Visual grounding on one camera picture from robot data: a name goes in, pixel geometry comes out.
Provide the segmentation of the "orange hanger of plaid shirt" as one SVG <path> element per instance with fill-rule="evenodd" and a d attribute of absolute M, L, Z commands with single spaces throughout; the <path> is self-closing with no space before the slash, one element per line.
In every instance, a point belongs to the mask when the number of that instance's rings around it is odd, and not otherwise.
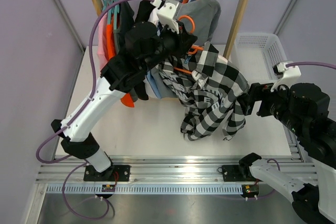
<path fill-rule="evenodd" d="M 188 16 L 188 15 L 182 15 L 182 16 L 180 16 L 180 17 L 178 18 L 179 21 L 181 21 L 182 19 L 188 19 L 188 20 L 190 21 L 190 23 L 191 23 L 191 25 L 192 25 L 192 29 L 191 29 L 190 33 L 193 34 L 194 31 L 195 31 L 195 22 L 194 22 L 194 20 L 193 20 L 190 16 Z M 193 45 L 191 48 L 192 48 L 193 50 L 192 50 L 192 51 L 189 51 L 189 52 L 187 53 L 188 55 L 194 55 L 194 54 L 196 54 L 198 51 L 203 51 L 203 50 L 204 50 L 203 47 L 199 47 L 199 46 L 196 46 L 196 45 Z M 179 71 L 179 72 L 183 72 L 183 73 L 186 73 L 186 74 L 192 74 L 191 71 L 189 71 L 189 70 L 185 70 L 185 69 L 181 69 L 181 68 L 178 68 L 178 67 L 174 67 L 174 70 Z"/>

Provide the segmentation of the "black white plaid shirt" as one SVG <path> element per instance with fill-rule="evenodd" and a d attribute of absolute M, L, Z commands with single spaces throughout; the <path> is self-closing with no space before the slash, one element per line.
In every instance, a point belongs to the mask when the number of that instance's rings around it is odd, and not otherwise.
<path fill-rule="evenodd" d="M 157 69 L 164 85 L 185 107 L 180 131 L 186 139 L 200 140 L 221 127 L 224 139 L 230 140 L 244 128 L 238 98 L 248 92 L 249 84 L 209 41 L 193 55 L 168 57 Z"/>

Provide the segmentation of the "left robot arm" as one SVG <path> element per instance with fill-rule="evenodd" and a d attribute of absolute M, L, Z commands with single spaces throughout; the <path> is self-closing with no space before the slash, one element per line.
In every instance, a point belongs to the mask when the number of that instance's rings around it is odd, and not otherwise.
<path fill-rule="evenodd" d="M 53 120 L 51 127 L 62 138 L 64 151 L 86 160 L 102 181 L 113 176 L 114 165 L 102 150 L 91 130 L 108 109 L 168 56 L 185 56 L 197 37 L 176 22 L 177 29 L 165 25 L 161 32 L 151 22 L 136 23 L 125 34 L 125 45 L 102 68 L 89 96 L 63 120 Z"/>

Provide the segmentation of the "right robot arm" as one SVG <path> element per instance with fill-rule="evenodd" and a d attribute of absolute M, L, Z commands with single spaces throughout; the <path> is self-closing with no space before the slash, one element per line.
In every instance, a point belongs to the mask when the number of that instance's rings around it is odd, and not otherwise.
<path fill-rule="evenodd" d="M 239 176 L 275 189 L 305 223 L 335 223 L 335 121 L 328 117 L 330 97 L 313 83 L 282 84 L 275 91 L 271 87 L 253 83 L 241 99 L 243 112 L 250 115 L 259 101 L 258 116 L 273 116 L 289 129 L 312 158 L 318 184 L 294 179 L 255 153 L 239 161 Z"/>

